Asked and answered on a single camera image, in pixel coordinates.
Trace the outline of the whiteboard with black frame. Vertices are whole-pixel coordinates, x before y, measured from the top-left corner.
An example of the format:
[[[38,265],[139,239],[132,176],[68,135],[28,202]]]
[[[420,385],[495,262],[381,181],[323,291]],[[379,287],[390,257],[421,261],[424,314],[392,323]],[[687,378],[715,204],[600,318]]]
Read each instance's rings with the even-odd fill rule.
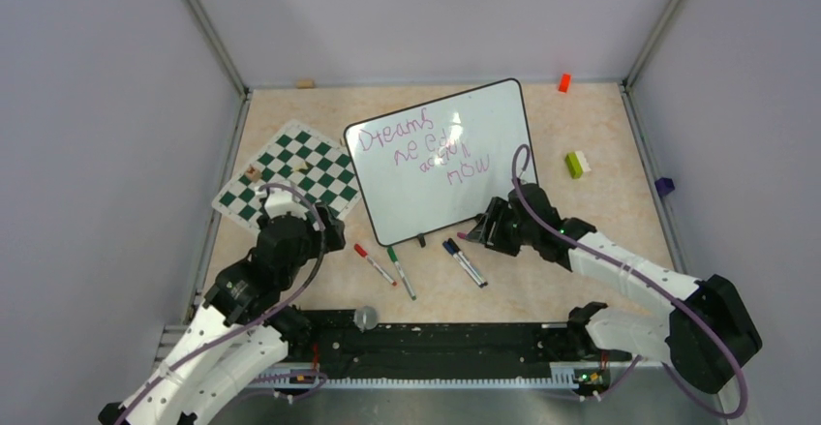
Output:
[[[511,190],[515,151],[532,142],[515,78],[350,124],[343,138],[382,246],[484,212]]]

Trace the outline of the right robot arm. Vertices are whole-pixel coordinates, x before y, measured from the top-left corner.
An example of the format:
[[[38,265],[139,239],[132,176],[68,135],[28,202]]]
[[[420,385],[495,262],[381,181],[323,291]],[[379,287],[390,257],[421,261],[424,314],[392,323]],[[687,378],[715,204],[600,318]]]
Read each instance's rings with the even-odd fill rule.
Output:
[[[617,245],[592,224],[561,217],[546,193],[522,184],[493,197],[464,239],[517,256],[525,246],[571,273],[599,281],[646,309],[638,315],[593,302],[575,309],[570,351],[637,354],[670,367],[697,390],[715,394],[763,347],[736,287],[726,278],[677,273]]]

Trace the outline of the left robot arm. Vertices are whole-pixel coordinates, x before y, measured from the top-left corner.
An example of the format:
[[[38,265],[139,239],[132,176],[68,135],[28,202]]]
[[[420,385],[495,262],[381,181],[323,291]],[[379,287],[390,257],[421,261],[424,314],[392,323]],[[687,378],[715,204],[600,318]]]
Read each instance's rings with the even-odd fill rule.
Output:
[[[260,224],[255,247],[224,269],[185,333],[133,395],[106,404],[102,424],[208,424],[269,366],[309,351],[308,321],[292,307],[324,257],[344,249],[344,223],[316,203]]]

